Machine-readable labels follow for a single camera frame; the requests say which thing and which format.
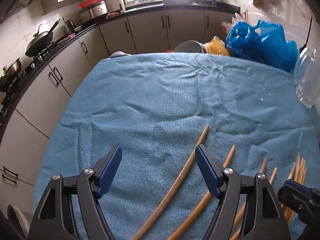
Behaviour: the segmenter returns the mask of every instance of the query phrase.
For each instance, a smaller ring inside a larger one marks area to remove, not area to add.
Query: frying pan
[[[35,57],[37,56],[45,47],[47,47],[53,38],[53,30],[55,27],[57,27],[58,23],[60,22],[60,19],[54,23],[54,25],[51,27],[51,29],[48,32],[43,32],[39,34],[40,26],[38,27],[38,32],[33,35],[34,38],[27,46],[27,51],[25,55],[27,57]]]

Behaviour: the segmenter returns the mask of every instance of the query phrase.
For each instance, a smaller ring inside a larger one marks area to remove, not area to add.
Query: black countertop
[[[4,113],[0,113],[0,142],[2,140],[5,128],[8,124],[8,121],[15,110],[17,104],[19,103],[20,99],[22,98],[23,94],[26,92],[30,84],[34,81],[34,79],[39,75],[39,73],[52,61],[60,52],[62,52],[67,46],[69,46],[71,43],[76,41],[79,37],[81,37],[83,34],[87,33],[88,31],[92,30],[93,28],[109,22],[114,21],[123,17],[127,17],[130,15],[150,12],[150,11],[161,11],[161,10],[169,10],[169,9],[202,9],[202,10],[212,10],[212,11],[220,11],[225,13],[239,13],[240,8],[237,6],[220,3],[217,2],[214,5],[163,5],[163,4],[153,4],[153,5],[145,5],[145,6],[139,6],[137,8],[129,9],[124,14],[120,14],[119,16],[112,17],[109,19],[105,18],[105,15],[102,15],[102,17],[97,17],[83,25],[83,29],[76,33],[76,35],[65,42],[64,44],[57,46],[51,54],[46,57],[41,64],[37,65],[36,69],[32,70],[28,73],[28,77],[19,84],[19,87],[15,94],[12,96],[12,99],[10,100],[10,105],[5,107]]]

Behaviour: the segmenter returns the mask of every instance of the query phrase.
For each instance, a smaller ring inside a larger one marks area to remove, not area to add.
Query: pan handle
[[[59,24],[59,22],[60,22],[60,19],[54,23],[54,25],[51,27],[51,29],[49,30],[49,32],[47,33],[47,35],[50,34],[50,33],[52,33],[52,31],[54,30],[55,27],[57,27],[57,25]]]

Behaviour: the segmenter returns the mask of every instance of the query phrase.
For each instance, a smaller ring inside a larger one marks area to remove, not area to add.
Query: plastic bag
[[[264,63],[289,73],[293,73],[299,55],[296,42],[285,40],[281,24],[263,20],[253,27],[245,22],[237,23],[226,38],[226,47],[233,57]]]
[[[210,42],[204,45],[209,54],[230,56],[227,49],[224,47],[224,42],[217,36],[214,36]]]

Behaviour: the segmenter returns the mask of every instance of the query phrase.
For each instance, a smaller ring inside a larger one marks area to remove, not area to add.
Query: wall tile
[[[9,50],[17,45],[23,38],[24,35],[16,16],[0,25],[0,51],[3,54],[9,52]]]

